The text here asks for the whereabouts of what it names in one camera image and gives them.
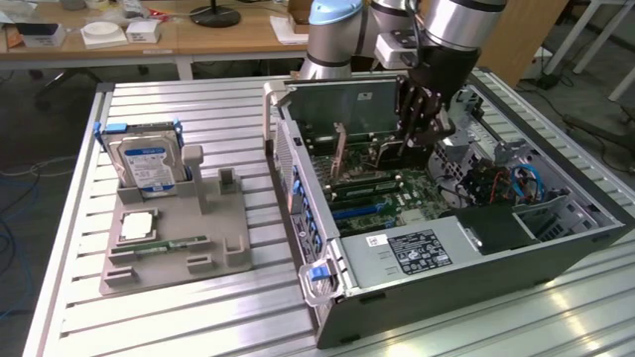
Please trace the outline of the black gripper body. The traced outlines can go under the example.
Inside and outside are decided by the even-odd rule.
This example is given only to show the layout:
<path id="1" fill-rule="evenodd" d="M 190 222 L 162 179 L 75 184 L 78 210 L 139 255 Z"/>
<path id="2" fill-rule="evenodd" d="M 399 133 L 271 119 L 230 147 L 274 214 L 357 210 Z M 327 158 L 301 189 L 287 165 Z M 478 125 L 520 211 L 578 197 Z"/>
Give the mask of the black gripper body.
<path id="1" fill-rule="evenodd" d="M 409 83 L 440 95 L 449 108 L 456 93 L 464 87 L 481 57 L 481 49 L 461 51 L 445 46 L 425 46 L 406 54 Z"/>

